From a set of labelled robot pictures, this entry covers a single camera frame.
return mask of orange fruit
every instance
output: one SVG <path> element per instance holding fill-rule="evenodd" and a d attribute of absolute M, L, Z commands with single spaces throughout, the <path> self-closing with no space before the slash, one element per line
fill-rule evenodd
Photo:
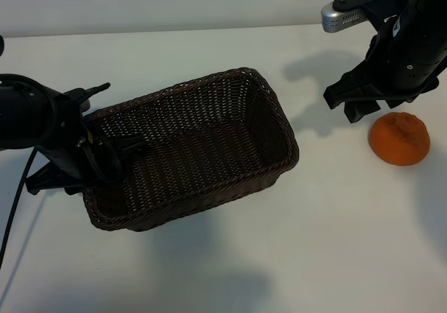
<path fill-rule="evenodd" d="M 419 163 L 427 156 L 430 137 L 424 122 L 416 116 L 390 112 L 372 125 L 369 144 L 387 163 L 406 166 Z"/>

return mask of cable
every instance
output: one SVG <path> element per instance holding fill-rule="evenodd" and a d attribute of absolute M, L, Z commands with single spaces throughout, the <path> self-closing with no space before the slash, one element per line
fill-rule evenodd
<path fill-rule="evenodd" d="M 87 156 L 87 159 L 89 160 L 89 163 L 90 163 L 91 167 L 93 168 L 93 171 L 95 171 L 98 178 L 100 180 L 102 180 L 103 182 L 105 182 L 106 184 L 116 184 L 118 181 L 121 180 L 122 175 L 123 175 L 121 162 L 119 161 L 117 153 L 115 152 L 115 149 L 113 149 L 112 144 L 110 144 L 110 141 L 107 138 L 102 138 L 101 141 L 103 142 L 105 147 L 107 147 L 110 154 L 112 155 L 112 158 L 111 158 L 112 164 L 117 171 L 117 176 L 115 178 L 110 179 L 101 170 L 101 168 L 99 167 L 98 163 L 95 160 L 95 156 L 93 155 L 90 145 L 86 144 L 86 145 L 83 145 L 81 148 L 84 150 L 84 152 Z"/>
<path fill-rule="evenodd" d="M 27 178 L 29 169 L 31 168 L 31 164 L 33 163 L 34 157 L 36 157 L 36 154 L 37 154 L 37 150 L 36 150 L 36 148 L 34 148 L 31 155 L 28 158 L 28 162 L 25 166 L 25 169 L 23 170 L 23 174 L 22 174 L 22 177 L 20 178 L 20 182 L 19 182 L 19 187 L 17 188 L 17 191 L 15 192 L 13 205 L 11 206 L 11 211 L 9 212 L 8 223 L 6 224 L 5 234 L 3 235 L 3 242 L 1 243 L 0 269 L 1 269 L 1 265 L 3 264 L 3 258 L 5 256 L 6 245 L 8 243 L 9 232 L 11 230 L 11 226 L 13 225 L 15 210 L 17 209 L 17 205 L 19 203 L 20 194 L 22 194 L 23 185 L 25 184 L 25 180 Z"/>

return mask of woven texture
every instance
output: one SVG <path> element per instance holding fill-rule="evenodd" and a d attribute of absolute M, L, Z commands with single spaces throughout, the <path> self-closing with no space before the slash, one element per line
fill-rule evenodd
<path fill-rule="evenodd" d="M 116 185 L 87 188 L 98 228 L 144 231 L 265 189 L 298 162 L 275 93 L 239 68 L 98 110 L 87 124 L 107 137 L 142 134 Z"/>

